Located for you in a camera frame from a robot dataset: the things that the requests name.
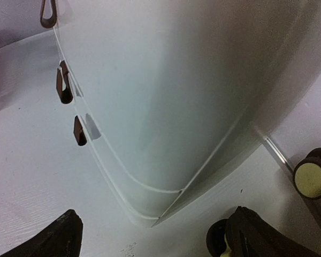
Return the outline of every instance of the drawer handle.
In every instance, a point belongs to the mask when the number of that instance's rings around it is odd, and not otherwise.
[[[68,70],[68,67],[66,66],[65,64],[65,61],[61,61],[61,63],[59,64],[60,68],[62,69],[62,75],[63,77],[65,77],[66,75],[68,75],[69,73],[69,70]]]
[[[78,116],[75,117],[74,136],[79,146],[84,146],[87,143],[87,138]]]
[[[45,3],[47,0],[42,0],[42,7],[41,7],[41,14],[40,14],[40,22],[41,25],[44,28],[52,28],[57,22],[57,9],[56,9],[56,0],[50,0],[51,1],[51,10],[52,10],[52,15],[49,19],[45,19],[43,17],[44,15],[44,10],[45,10]]]
[[[64,76],[65,89],[63,90],[63,77],[59,69],[57,69],[56,89],[60,101],[63,104],[68,104],[73,101],[73,94],[71,93],[68,73]]]

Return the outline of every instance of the floor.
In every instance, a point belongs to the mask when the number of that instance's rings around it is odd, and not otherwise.
[[[208,228],[238,205],[319,251],[318,225],[263,146],[161,224],[130,223],[88,147],[75,142],[73,107],[55,89],[58,62],[52,32],[0,49],[0,254],[73,208],[84,223],[81,256],[209,256]]]

